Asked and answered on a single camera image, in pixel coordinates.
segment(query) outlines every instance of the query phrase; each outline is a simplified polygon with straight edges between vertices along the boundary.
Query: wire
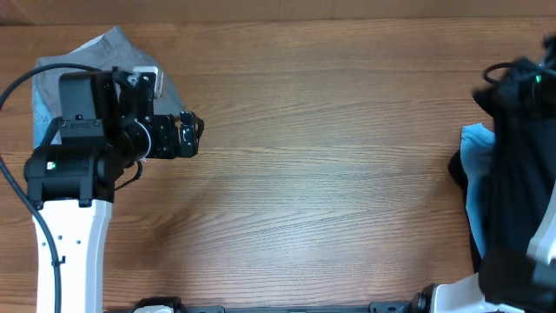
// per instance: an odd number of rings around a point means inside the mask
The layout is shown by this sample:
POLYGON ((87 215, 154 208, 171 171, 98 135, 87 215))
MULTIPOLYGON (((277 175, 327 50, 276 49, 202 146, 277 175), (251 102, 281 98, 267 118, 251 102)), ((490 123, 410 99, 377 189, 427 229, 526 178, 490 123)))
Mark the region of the wire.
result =
POLYGON ((130 183, 133 183, 134 181, 141 178, 141 175, 142 175, 142 163, 141 163, 141 161, 137 161, 137 172, 136 172, 136 174, 133 177, 131 177, 131 179, 129 179, 127 182, 122 183, 118 188, 114 189, 114 191, 120 190, 121 188, 129 185, 130 183))
MULTIPOLYGON (((79 70, 99 70, 94 67, 81 65, 81 64, 73 64, 73 63, 55 63, 44 65, 33 69, 21 77, 19 77, 15 82, 13 82, 0 96, 0 110, 2 110, 3 104, 6 102, 6 99, 11 94, 11 92, 17 88, 21 83, 26 81, 27 79, 33 77, 34 75, 44 72, 46 70, 53 70, 53 69, 60 69, 60 68, 69 68, 69 69, 79 69, 79 70)), ((58 251, 56 249, 56 243, 54 242, 54 238, 50 233, 49 227, 43 219, 43 216, 38 212, 38 210, 33 206, 27 195, 23 192, 19 184, 16 182, 16 179, 11 175, 10 171, 6 167, 6 163, 3 161, 2 156, 0 155, 0 171, 2 171, 3 175, 6 177, 6 180, 10 184, 11 188, 16 192, 17 196, 25 203, 27 206, 27 210, 31 213, 31 215, 36 219, 39 227, 44 233, 46 237, 46 241, 49 244, 50 249, 50 256, 52 258, 52 268, 54 270, 54 312, 60 313, 62 310, 62 278, 60 275, 60 259, 58 257, 58 251)))

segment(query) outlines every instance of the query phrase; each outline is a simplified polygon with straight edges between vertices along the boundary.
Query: wooden surface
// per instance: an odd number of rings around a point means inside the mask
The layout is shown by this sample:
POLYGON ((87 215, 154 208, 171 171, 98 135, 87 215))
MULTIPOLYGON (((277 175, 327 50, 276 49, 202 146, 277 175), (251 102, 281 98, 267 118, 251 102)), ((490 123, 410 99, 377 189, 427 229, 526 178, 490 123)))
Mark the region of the wooden surface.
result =
MULTIPOLYGON (((535 18, 124 26, 207 127, 194 159, 149 161, 117 192, 105 306, 157 295, 365 304, 471 274, 446 168, 461 126, 489 121, 471 89, 492 63, 538 57, 554 28, 535 18)), ((0 28, 0 88, 108 29, 0 28)), ((26 83, 0 112, 0 153, 22 183, 30 94, 26 83)), ((0 311, 31 312, 34 228, 3 179, 0 198, 0 311)))
POLYGON ((3 7, 38 25, 556 15, 553 0, 0 0, 0 23, 3 7))

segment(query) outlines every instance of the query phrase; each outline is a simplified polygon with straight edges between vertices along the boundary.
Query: gray towel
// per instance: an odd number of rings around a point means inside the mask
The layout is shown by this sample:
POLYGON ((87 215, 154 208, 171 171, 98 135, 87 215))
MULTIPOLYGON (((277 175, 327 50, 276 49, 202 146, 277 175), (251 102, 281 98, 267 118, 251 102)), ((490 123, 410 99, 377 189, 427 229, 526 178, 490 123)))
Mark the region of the gray towel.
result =
MULTIPOLYGON (((151 56, 134 47, 119 27, 114 27, 99 37, 99 40, 67 55, 40 57, 36 67, 53 63, 78 63, 111 70, 113 66, 131 70, 136 66, 158 66, 151 56)), ((58 80, 63 73, 73 69, 47 70, 33 77, 33 147, 43 140, 44 133, 53 117, 62 115, 58 80)), ((155 114, 179 116, 183 110, 182 100, 168 76, 164 77, 164 96, 155 100, 155 114)), ((53 143, 60 143, 56 136, 53 143)))

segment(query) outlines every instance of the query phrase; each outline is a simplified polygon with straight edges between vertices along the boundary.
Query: blue cloth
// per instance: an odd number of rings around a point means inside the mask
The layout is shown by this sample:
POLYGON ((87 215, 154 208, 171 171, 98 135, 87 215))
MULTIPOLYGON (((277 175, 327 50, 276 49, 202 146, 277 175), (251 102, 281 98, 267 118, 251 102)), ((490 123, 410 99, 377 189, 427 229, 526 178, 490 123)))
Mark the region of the blue cloth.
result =
POLYGON ((480 211, 481 181, 488 175, 493 161, 494 133, 482 123, 464 126, 461 130, 461 165, 466 172, 466 211, 471 234, 480 256, 487 252, 487 241, 483 232, 483 216, 480 211))

